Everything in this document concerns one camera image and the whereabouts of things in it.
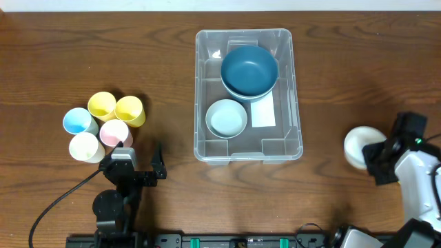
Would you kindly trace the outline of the white bowl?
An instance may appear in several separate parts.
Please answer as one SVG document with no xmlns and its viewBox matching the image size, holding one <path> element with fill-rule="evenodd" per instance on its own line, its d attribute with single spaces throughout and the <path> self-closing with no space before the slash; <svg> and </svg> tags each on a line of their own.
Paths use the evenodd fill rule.
<svg viewBox="0 0 441 248">
<path fill-rule="evenodd" d="M 353 128 L 344 140 L 344 152 L 347 162 L 356 169 L 367 169 L 362 149 L 365 145 L 380 143 L 387 137 L 378 129 L 369 126 Z"/>
</svg>

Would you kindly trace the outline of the light grey bowl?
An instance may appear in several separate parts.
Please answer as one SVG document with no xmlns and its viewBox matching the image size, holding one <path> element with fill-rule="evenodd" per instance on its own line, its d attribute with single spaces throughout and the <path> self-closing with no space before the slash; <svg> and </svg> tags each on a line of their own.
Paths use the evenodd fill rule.
<svg viewBox="0 0 441 248">
<path fill-rule="evenodd" d="M 233 138 L 246 128 L 247 113 L 239 102 L 222 99 L 210 105 L 205 122 L 213 135 L 219 138 Z"/>
</svg>

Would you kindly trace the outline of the dark blue bowl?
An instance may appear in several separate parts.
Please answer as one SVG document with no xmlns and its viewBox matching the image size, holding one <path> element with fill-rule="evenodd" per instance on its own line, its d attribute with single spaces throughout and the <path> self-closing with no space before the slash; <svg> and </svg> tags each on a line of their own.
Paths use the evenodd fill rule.
<svg viewBox="0 0 441 248">
<path fill-rule="evenodd" d="M 262 47 L 241 46 L 223 59 L 220 77 L 235 93 L 256 96 L 278 80 L 278 62 Z"/>
<path fill-rule="evenodd" d="M 228 87 L 225 88 L 227 92 L 232 96 L 234 100 L 243 102 L 243 103 L 254 103 L 258 102 L 260 100 L 263 100 L 268 95 L 272 94 L 272 90 L 266 91 L 265 93 L 259 94 L 257 96 L 245 96 L 241 95 L 239 93 L 235 93 L 233 90 L 229 89 Z"/>
</svg>

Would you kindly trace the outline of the beige bowl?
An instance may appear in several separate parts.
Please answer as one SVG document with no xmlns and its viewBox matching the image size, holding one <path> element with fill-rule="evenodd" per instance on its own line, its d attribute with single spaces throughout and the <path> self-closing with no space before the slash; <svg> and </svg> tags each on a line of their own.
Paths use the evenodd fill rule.
<svg viewBox="0 0 441 248">
<path fill-rule="evenodd" d="M 227 83 L 224 80 L 221 80 L 222 84 L 224 85 L 225 89 L 227 90 L 227 92 L 237 101 L 243 101 L 243 102 L 255 102 L 255 101 L 259 101 L 261 99 L 263 99 L 264 97 L 266 97 L 269 93 L 272 93 L 272 90 L 275 88 L 277 81 L 265 92 L 263 92 L 262 94 L 258 94 L 256 96 L 245 96 L 239 93 L 235 93 L 233 90 L 231 90 L 228 86 Z"/>
</svg>

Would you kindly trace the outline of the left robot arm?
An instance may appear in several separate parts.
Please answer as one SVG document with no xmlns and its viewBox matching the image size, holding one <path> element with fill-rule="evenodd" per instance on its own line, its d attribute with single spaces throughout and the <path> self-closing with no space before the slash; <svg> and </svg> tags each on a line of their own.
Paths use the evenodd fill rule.
<svg viewBox="0 0 441 248">
<path fill-rule="evenodd" d="M 132 232 L 143 188 L 155 187 L 157 180 L 167 177 L 160 145 L 154 150 L 152 171 L 136 170 L 136 165 L 134 149 L 124 147 L 122 142 L 99 163 L 104 177 L 116 186 L 101 192 L 92 204 L 99 231 L 107 234 Z"/>
</svg>

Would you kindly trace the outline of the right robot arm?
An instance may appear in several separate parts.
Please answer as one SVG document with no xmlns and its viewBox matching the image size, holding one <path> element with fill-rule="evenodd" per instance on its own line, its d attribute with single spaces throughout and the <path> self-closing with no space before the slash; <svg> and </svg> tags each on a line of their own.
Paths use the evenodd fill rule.
<svg viewBox="0 0 441 248">
<path fill-rule="evenodd" d="M 400 183 L 405 225 L 386 242 L 355 227 L 336 232 L 332 247 L 439 247 L 440 246 L 440 148 L 420 138 L 400 149 L 386 154 L 386 143 L 376 143 L 363 148 L 365 161 L 377 183 L 386 178 L 374 168 L 377 162 L 387 162 Z"/>
</svg>

